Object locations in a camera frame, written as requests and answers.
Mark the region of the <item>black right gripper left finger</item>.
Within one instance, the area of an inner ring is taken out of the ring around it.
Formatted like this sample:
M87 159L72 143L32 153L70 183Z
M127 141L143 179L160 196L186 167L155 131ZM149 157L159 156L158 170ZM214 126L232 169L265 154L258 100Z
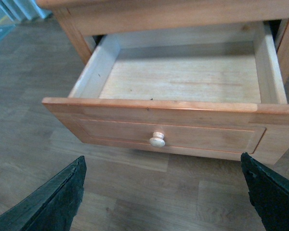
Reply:
M78 157L0 215L0 231L68 231L84 195L86 162Z

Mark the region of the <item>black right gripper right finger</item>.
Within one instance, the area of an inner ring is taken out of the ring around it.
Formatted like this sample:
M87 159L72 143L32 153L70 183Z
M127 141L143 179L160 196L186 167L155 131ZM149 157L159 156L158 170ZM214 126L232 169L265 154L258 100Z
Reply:
M241 155L252 206L267 231L289 231L289 180L248 153Z

